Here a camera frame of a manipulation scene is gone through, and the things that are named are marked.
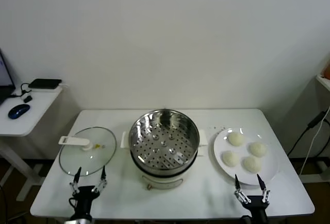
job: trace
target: white plate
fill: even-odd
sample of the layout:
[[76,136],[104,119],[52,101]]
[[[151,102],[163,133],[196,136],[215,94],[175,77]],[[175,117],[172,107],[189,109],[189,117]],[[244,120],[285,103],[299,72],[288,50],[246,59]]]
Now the white plate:
[[[243,145],[236,147],[229,142],[227,137],[231,132],[239,132],[244,135]],[[235,178],[235,174],[237,174],[238,180],[241,183],[259,185],[257,175],[247,171],[242,166],[243,159],[247,156],[252,156],[252,154],[249,152],[249,144],[253,142],[263,142],[267,147],[267,154],[260,158],[261,170],[258,172],[262,180],[267,183],[275,177],[278,171],[278,162],[276,156],[272,153],[271,147],[267,141],[262,139],[262,137],[256,132],[245,128],[225,129],[219,133],[216,140],[214,141],[213,151],[217,162],[229,176]],[[223,152],[228,150],[231,150],[239,155],[240,164],[235,167],[229,167],[223,163],[221,155]]]

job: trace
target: computer mouse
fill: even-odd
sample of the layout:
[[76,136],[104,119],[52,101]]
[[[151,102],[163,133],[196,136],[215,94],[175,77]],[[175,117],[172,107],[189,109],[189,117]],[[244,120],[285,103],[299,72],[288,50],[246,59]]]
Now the computer mouse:
[[28,104],[20,104],[18,106],[15,106],[9,111],[8,117],[11,119],[19,118],[24,113],[26,113],[30,108],[31,106]]

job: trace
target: glass lid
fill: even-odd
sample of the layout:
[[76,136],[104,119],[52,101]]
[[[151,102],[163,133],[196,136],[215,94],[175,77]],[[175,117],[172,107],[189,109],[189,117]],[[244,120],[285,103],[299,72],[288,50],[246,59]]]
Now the glass lid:
[[88,139],[92,147],[87,151],[75,145],[62,147],[59,163],[63,171],[69,175],[75,175],[80,167],[80,176],[93,174],[108,164],[116,151],[116,137],[106,128],[87,128],[76,133],[74,137]]

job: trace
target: steamed bun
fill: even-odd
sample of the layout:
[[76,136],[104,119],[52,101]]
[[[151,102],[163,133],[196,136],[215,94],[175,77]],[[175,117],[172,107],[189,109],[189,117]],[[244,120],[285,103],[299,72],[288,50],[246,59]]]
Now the steamed bun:
[[256,157],[263,157],[267,153],[267,147],[262,142],[254,142],[250,144],[249,150]]
[[243,166],[246,170],[248,170],[254,174],[256,174],[257,172],[259,172],[261,170],[260,159],[254,157],[254,156],[249,156],[249,157],[244,158]]
[[235,167],[239,163],[239,156],[232,151],[224,152],[221,156],[221,159],[223,163],[225,163],[229,167]]
[[228,135],[229,142],[234,146],[241,146],[244,143],[244,136],[238,132],[232,132]]

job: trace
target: white table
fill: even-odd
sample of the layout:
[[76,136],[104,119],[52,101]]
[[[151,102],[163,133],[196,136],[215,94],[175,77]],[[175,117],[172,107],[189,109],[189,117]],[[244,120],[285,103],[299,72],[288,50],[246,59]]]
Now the white table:
[[[24,113],[18,119],[10,119],[8,112],[13,107],[23,104],[24,102],[18,98],[6,99],[0,105],[0,138],[1,136],[26,136],[37,125],[43,114],[61,92],[62,88],[57,88],[55,92],[32,92],[33,98],[28,104],[30,110]],[[38,175],[42,165],[36,165],[34,169],[30,168],[8,145],[0,139],[0,155],[5,158],[11,167],[2,178],[0,185],[4,185],[10,173],[15,167],[27,180],[17,196],[17,201],[24,201],[27,193],[33,185],[41,185],[44,178]]]
[[[145,183],[127,149],[119,148],[122,133],[147,110],[84,110],[78,116],[69,135],[92,126],[112,130],[117,138],[118,149],[106,166],[108,185],[94,200],[91,215],[95,219],[212,219],[240,218],[249,214],[236,200],[234,180],[215,163],[211,150],[218,131],[224,127],[254,129],[265,138],[272,152],[277,154],[279,173],[267,184],[271,190],[268,216],[312,214],[315,207],[305,191],[298,175],[283,151],[263,113],[250,110],[181,110],[204,129],[209,153],[197,157],[188,179],[171,190],[146,190]],[[70,217],[71,197],[69,182],[72,176],[59,166],[57,155],[37,197],[30,209],[31,214],[43,217]],[[98,183],[101,171],[81,177],[79,185]],[[248,195],[260,195],[254,186],[242,186]]]

